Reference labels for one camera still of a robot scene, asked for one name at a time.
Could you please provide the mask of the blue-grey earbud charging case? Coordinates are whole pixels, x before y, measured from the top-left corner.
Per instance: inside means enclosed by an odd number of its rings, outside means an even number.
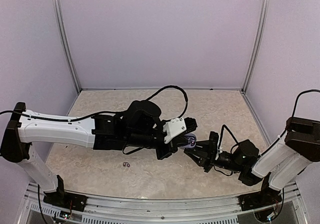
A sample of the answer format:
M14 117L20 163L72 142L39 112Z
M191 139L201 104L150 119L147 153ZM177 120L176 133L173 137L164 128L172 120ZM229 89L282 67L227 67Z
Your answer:
M195 146L190 146L190 141L191 140L194 140L195 143L197 141L196 136L194 134L192 134L192 133L186 134L184 136L184 138L186 140L186 143L183 144L180 148L182 148L182 149L193 149L193 148L195 148Z

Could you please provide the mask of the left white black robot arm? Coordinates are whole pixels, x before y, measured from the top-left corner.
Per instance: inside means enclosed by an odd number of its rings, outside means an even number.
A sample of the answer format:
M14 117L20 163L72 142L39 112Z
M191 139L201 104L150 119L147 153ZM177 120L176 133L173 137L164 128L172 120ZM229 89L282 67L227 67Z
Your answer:
M133 101L124 111L101 111L84 117L41 114L19 102L10 114L1 156L19 164L59 206L67 205L70 195L62 178L39 160L33 143L72 144L93 150L154 149L157 159L162 160L179 145L187 145L186 135L197 128L195 119L189 117L161 120L161 109L149 100Z

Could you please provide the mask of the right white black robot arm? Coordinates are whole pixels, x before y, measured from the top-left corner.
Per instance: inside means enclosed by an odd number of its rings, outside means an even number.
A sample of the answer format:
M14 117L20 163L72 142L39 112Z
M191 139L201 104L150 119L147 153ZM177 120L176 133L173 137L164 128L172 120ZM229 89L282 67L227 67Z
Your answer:
M260 154L259 149L249 140L235 145L235 151L219 151L219 136L211 132L207 141L196 142L193 148L184 149L205 172L222 168L238 173L239 180L253 186L267 181L267 186L256 194L256 202L266 206L294 177L310 164L319 162L319 121L291 117L287 120L284 133L274 145Z

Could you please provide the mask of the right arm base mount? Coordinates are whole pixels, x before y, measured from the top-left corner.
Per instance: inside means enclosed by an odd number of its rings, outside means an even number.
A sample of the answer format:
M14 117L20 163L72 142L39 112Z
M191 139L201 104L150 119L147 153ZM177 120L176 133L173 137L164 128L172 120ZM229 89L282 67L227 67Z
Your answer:
M257 209L276 204L276 202L282 202L281 191L273 190L269 187L270 174L271 173L263 179L260 191L242 194L238 197L242 211Z

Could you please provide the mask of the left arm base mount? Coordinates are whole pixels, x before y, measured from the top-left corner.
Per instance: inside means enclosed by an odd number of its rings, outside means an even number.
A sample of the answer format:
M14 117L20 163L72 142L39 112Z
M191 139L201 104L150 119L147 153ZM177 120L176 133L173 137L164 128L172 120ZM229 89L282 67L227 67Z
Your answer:
M63 179L57 175L56 177L57 186L54 191L44 191L44 202L69 209L70 211L81 211L83 212L87 202L87 196L77 193L71 193L65 191Z

